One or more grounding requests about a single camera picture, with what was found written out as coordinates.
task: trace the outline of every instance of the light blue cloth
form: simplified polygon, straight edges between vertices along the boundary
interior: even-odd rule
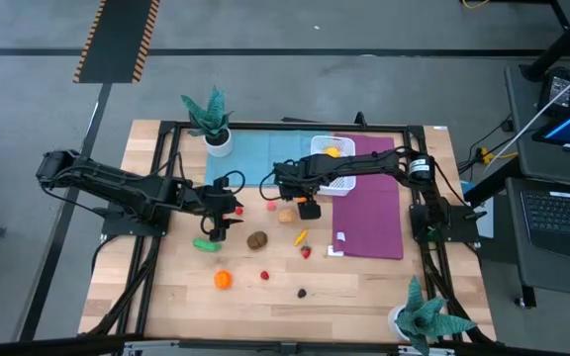
[[[206,165],[206,184],[213,184],[216,178],[239,170],[245,175],[246,186],[258,186],[261,180],[271,172],[273,164],[288,159],[298,160],[311,154],[312,138],[315,135],[332,135],[328,132],[308,131],[235,131],[233,132],[233,151],[226,157],[208,155]],[[238,174],[230,177],[230,186],[239,186]],[[265,181],[271,186],[273,179]]]

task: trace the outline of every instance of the white cable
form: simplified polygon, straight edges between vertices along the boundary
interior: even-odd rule
[[[560,97],[562,96],[562,94],[564,94],[564,93],[566,93],[567,91],[569,91],[569,89],[570,89],[570,84],[569,84],[569,86],[567,86],[566,88],[564,88],[564,90],[562,90],[562,91],[560,92],[560,94],[556,95],[555,98],[553,98],[553,100],[551,100],[551,101],[549,102],[549,104],[545,105],[544,108],[542,108],[542,110],[540,110],[540,111],[533,117],[533,119],[531,119],[531,121],[530,121],[527,125],[525,125],[524,128],[522,128],[522,130],[521,130],[516,136],[514,136],[514,138],[513,138],[508,144],[506,144],[505,147],[503,147],[503,149],[501,149],[500,152],[498,152],[498,153],[496,154],[496,156],[494,157],[494,159],[492,159],[492,161],[491,161],[491,162],[487,165],[487,167],[485,167],[485,169],[483,170],[483,174],[485,174],[485,172],[487,172],[487,170],[490,169],[490,167],[492,166],[492,164],[496,161],[496,159],[497,159],[498,157],[500,157],[500,156],[503,154],[503,152],[505,152],[508,148],[510,148],[510,146],[511,146],[512,144],[514,144],[514,142],[516,142],[516,141],[524,134],[524,132],[525,132],[527,129],[529,129],[529,127],[531,126],[531,124],[533,124],[533,122],[535,122],[535,121],[540,117],[540,115],[542,115],[542,113],[544,113],[544,112],[551,106],[551,104],[555,103],[555,101],[558,100],[558,98],[560,98]]]

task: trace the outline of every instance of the white basket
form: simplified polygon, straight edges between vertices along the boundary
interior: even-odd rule
[[[312,138],[312,154],[325,153],[328,147],[335,147],[340,151],[340,157],[355,155],[355,142],[351,138],[334,136],[314,136]],[[344,197],[355,188],[355,177],[339,177],[328,186],[321,186],[318,194]]]

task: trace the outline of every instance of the white pot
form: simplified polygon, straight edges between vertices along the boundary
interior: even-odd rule
[[[203,136],[204,143],[206,143],[206,149],[208,149],[208,153],[210,153],[212,156],[225,157],[233,151],[233,133],[228,128],[226,128],[226,131],[228,132],[228,140],[218,146],[209,144],[206,141],[206,137]]]
[[[396,306],[391,309],[391,311],[388,313],[388,327],[391,329],[391,332],[395,332],[402,339],[410,341],[411,339],[409,339],[408,336],[406,336],[406,334],[402,332],[402,330],[400,330],[400,327],[395,323],[395,320],[397,320],[397,318],[400,316],[400,312],[402,312],[405,307],[406,306]]]

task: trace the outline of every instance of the black robotic arm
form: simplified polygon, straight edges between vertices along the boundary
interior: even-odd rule
[[[401,146],[383,152],[372,152],[334,158],[327,154],[313,154],[298,161],[275,163],[272,172],[281,199],[305,198],[298,203],[301,219],[318,219],[320,206],[314,200],[322,185],[327,186],[338,177],[367,174],[388,174],[401,185],[422,193],[427,207],[426,221],[430,228],[450,224],[450,205],[439,194],[434,180],[435,162],[430,155]]]
[[[211,241],[225,240],[230,225],[241,222],[224,219],[224,214],[242,207],[235,198],[236,192],[225,189],[228,177],[216,179],[212,186],[194,187],[192,181],[183,177],[157,173],[140,176],[67,150],[46,153],[37,179],[44,190],[75,187],[113,203],[117,209],[93,209],[106,221],[134,223],[165,233],[169,211],[188,213],[203,217],[202,229],[205,219],[212,220],[214,228],[204,230]]]

